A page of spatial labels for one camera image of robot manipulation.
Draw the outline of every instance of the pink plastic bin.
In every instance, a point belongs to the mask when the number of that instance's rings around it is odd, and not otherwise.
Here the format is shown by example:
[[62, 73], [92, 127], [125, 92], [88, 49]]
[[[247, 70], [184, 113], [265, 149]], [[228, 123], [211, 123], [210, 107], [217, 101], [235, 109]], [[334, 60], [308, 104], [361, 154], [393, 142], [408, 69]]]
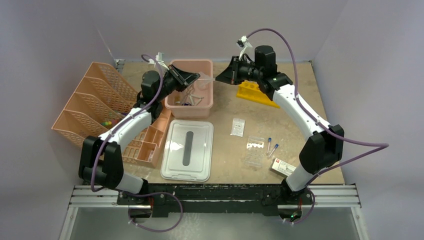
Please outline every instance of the pink plastic bin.
[[[171, 61], [178, 69], [191, 73], [204, 73], [213, 78], [213, 64], [209, 59], [176, 59]], [[194, 82], [193, 95], [204, 97], [198, 105], [181, 106], [176, 103], [182, 101], [185, 92], [174, 91], [165, 98], [165, 107], [171, 110], [177, 119], [206, 119], [214, 105], [214, 82], [210, 78], [200, 77]]]

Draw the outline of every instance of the white wall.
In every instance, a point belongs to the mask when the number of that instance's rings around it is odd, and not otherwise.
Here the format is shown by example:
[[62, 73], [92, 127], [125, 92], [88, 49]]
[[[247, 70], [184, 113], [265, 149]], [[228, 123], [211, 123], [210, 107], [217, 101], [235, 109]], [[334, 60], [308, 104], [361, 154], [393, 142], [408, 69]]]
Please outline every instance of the white wall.
[[[370, 237], [424, 236], [424, 1], [350, 0], [314, 59], [332, 123], [390, 147], [344, 167]], [[344, 160], [369, 148], [346, 144]]]
[[80, 0], [0, 7], [0, 239], [58, 239], [80, 150], [51, 130], [92, 61], [112, 57]]
[[[313, 59], [347, 0], [85, 0], [114, 58], [229, 61], [236, 41], [258, 28], [284, 33], [299, 61]], [[275, 47], [280, 60], [290, 55], [271, 33], [251, 38]]]

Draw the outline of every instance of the wooden table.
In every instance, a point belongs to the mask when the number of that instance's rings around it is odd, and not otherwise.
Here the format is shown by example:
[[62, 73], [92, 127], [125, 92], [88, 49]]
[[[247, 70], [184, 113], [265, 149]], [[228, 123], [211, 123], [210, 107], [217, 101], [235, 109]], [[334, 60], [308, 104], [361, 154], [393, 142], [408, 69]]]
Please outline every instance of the wooden table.
[[[221, 73], [227, 66], [228, 63], [226, 62], [214, 63], [214, 76]], [[140, 91], [142, 75], [152, 69], [154, 69], [153, 65], [146, 63], [126, 62], [122, 75], [137, 91]], [[279, 63], [278, 70], [287, 74], [294, 81], [292, 64]], [[319, 115], [326, 118], [311, 64], [309, 62], [299, 63], [297, 70], [300, 94]], [[237, 86], [215, 81], [213, 84], [214, 103], [210, 116], [201, 120], [211, 122], [214, 126], [210, 178], [206, 183], [280, 183], [283, 177], [269, 171], [270, 159], [262, 162], [261, 168], [245, 164], [246, 144], [249, 136], [264, 139], [271, 137], [273, 145], [279, 144], [274, 155], [295, 167], [300, 164], [299, 153], [305, 144], [305, 140], [296, 124], [282, 109], [238, 98], [236, 97], [237, 89]], [[233, 118], [246, 121], [243, 137], [230, 135]], [[161, 165], [162, 156], [160, 156], [156, 168], [128, 163], [124, 164], [124, 168], [129, 173], [145, 178], [151, 183], [187, 183], [186, 181], [162, 178]], [[344, 183], [342, 171], [339, 168], [329, 171], [318, 177], [314, 183]]]

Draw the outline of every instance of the test tube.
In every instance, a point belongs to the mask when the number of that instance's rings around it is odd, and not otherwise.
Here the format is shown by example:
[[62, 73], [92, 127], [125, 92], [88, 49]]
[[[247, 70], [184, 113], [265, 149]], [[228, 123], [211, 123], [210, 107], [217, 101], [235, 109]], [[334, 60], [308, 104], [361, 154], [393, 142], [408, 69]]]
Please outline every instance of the test tube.
[[266, 151], [266, 155], [268, 155], [268, 153], [270, 153], [270, 146], [271, 146], [271, 138], [268, 137], [268, 150]]
[[276, 144], [274, 148], [271, 150], [271, 152], [268, 154], [268, 158], [270, 158], [273, 155], [273, 153], [276, 151], [277, 148], [278, 148], [278, 144]]

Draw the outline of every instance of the plastic lid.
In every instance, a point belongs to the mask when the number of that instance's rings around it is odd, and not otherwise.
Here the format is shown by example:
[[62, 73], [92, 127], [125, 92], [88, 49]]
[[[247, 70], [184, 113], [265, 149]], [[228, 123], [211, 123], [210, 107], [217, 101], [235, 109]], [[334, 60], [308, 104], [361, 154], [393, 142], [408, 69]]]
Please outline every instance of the plastic lid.
[[207, 121], [173, 120], [160, 174], [164, 179], [204, 182], [211, 173], [214, 126]]

